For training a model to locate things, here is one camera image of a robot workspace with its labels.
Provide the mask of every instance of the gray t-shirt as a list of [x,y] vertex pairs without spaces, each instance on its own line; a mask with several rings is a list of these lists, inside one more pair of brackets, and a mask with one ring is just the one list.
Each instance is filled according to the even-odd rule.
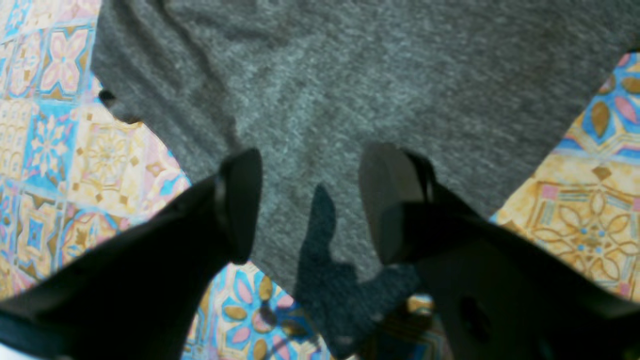
[[343,357],[417,286],[370,244],[364,145],[429,156],[488,217],[638,42],[639,19],[637,0],[104,1],[92,67],[114,115],[143,119],[194,182],[260,149],[252,259]]

